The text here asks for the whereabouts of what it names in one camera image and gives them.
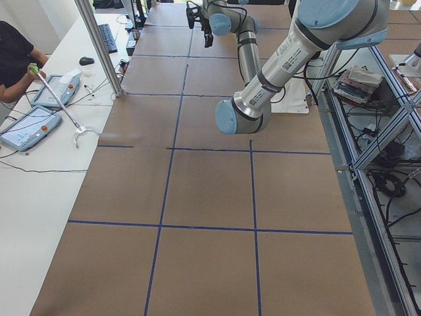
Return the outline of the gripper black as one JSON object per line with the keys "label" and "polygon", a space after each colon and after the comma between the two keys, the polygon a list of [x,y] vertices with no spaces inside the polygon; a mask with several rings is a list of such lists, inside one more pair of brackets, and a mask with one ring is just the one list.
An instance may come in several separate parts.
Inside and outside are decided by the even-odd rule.
{"label": "gripper black", "polygon": [[201,30],[204,32],[205,48],[212,47],[213,35],[211,27],[208,24],[202,24]]}

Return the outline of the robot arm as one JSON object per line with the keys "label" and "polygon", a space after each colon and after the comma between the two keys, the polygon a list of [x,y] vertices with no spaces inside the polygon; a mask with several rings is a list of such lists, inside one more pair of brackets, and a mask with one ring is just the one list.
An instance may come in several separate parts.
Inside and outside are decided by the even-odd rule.
{"label": "robot arm", "polygon": [[205,47],[211,47],[213,36],[233,33],[237,38],[239,71],[245,85],[261,69],[256,39],[257,23],[247,10],[230,7],[226,1],[204,1],[200,13],[202,31],[205,33]]}
{"label": "robot arm", "polygon": [[246,87],[218,103],[215,121],[225,134],[266,127],[271,99],[319,51],[357,49],[385,39],[389,1],[300,1],[291,32]]}

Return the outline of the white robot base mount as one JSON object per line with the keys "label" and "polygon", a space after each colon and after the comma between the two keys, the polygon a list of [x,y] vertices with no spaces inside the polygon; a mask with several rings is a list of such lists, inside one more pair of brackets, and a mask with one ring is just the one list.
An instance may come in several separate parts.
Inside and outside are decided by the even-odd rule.
{"label": "white robot base mount", "polygon": [[272,113],[309,114],[304,80],[292,78],[271,100]]}

